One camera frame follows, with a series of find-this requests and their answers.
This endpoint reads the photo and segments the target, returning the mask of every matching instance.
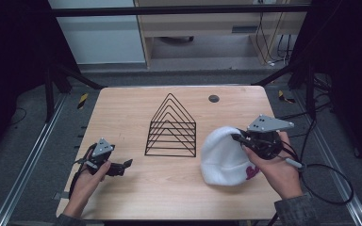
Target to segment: small round object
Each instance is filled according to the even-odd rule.
[[[218,95],[210,95],[208,97],[208,100],[211,102],[211,103],[217,103],[219,100],[220,100],[220,97]]]

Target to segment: sleeve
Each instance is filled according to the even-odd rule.
[[[78,218],[71,218],[66,215],[61,214],[58,216],[54,226],[86,226],[87,223]]]
[[[320,225],[311,198],[308,195],[276,202],[275,210],[283,225],[314,226]]]

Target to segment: white knit hat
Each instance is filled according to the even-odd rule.
[[[201,171],[210,185],[237,186],[259,172],[231,134],[240,134],[240,130],[231,126],[218,128],[202,146]]]

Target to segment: hand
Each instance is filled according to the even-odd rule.
[[[94,175],[90,174],[86,164],[83,165],[81,173],[75,183],[72,197],[66,208],[64,208],[64,215],[71,218],[81,218],[88,199],[96,187],[98,187],[99,183],[105,180],[105,175],[110,169],[110,164],[110,161],[107,161]]]
[[[282,141],[289,144],[289,137],[286,132],[280,132],[279,136]],[[289,149],[289,146],[284,144],[284,148]],[[254,163],[266,176],[271,187],[281,196],[281,199],[290,199],[302,196],[303,192],[299,181],[299,173],[296,168],[288,164],[284,159],[275,157],[272,160],[265,160],[257,156],[251,149],[243,146],[243,149],[248,154],[249,160]],[[282,157],[289,157],[288,153],[282,151]]]

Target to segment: floor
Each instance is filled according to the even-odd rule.
[[[280,59],[273,66],[261,65],[253,51],[247,36],[195,37],[190,42],[185,39],[157,38],[149,68],[128,68],[111,73],[85,73],[98,83],[108,86],[161,86],[161,85],[203,85],[203,84],[250,84],[267,77],[285,66],[282,56],[285,45],[273,50],[272,56]],[[0,211],[5,201],[14,202],[14,207],[7,208],[7,220],[13,225],[39,225],[55,219],[58,200],[55,194],[62,191],[74,156],[88,125],[98,90],[91,90],[85,85],[71,80],[74,86],[69,95],[56,91],[56,101],[61,103],[60,115],[52,125],[47,140],[40,140],[41,131],[46,129],[44,89],[37,87],[24,93],[18,99],[18,110],[13,116],[12,125],[0,143]],[[289,91],[286,88],[288,74],[273,81],[266,87],[274,115],[286,116],[301,112],[304,107],[304,95],[300,90]],[[280,100],[279,90],[288,100]],[[77,109],[79,98],[84,93],[89,99],[83,109]],[[326,103],[324,96],[318,98],[318,104]],[[297,147],[304,144],[304,134],[310,119],[294,119],[299,125],[290,132],[292,142]],[[40,146],[41,152],[32,155]],[[343,128],[332,113],[332,108],[322,108],[318,112],[317,127],[306,144],[307,163],[333,164],[342,170],[354,185],[355,198],[348,205],[335,206],[314,199],[323,225],[362,225],[362,159],[354,156],[352,144]],[[17,180],[25,173],[29,158],[36,162],[30,164],[31,172],[25,174],[25,183]],[[345,198],[346,185],[343,180],[332,176],[327,170],[309,170],[309,185],[316,192],[325,195],[327,200],[340,201]],[[13,190],[13,185],[22,185]],[[261,220],[257,225],[266,225]]]

